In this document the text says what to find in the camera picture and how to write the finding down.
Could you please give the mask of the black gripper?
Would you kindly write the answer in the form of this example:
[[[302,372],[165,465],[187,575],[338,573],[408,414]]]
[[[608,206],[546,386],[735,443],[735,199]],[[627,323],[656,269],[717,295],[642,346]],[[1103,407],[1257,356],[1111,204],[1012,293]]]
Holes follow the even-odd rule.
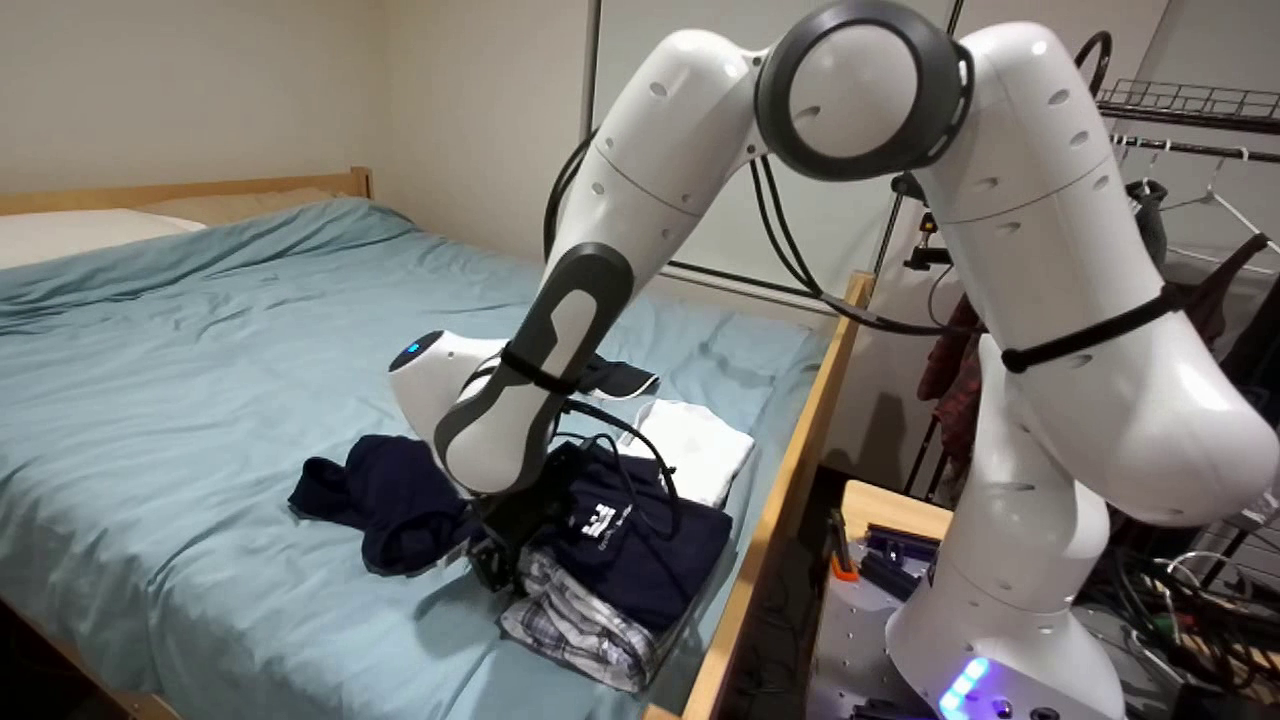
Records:
[[[518,578],[518,553],[572,513],[578,473],[582,451],[558,443],[523,491],[471,504],[463,556],[483,587],[505,590]]]

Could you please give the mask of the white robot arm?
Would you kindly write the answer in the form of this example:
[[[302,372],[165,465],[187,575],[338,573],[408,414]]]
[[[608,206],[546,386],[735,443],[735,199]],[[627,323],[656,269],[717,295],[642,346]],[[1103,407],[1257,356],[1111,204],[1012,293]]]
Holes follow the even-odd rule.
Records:
[[[1070,612],[1109,519],[1195,528],[1260,501],[1276,428],[1154,273],[1101,108],[1044,22],[947,34],[896,0],[837,0],[759,52],[664,34],[582,148],[518,329],[426,332],[388,364],[413,432],[498,534],[538,496],[602,332],[769,154],[813,178],[910,176],[976,312],[971,465],[933,573],[887,615],[893,669],[942,720],[1122,720]]]

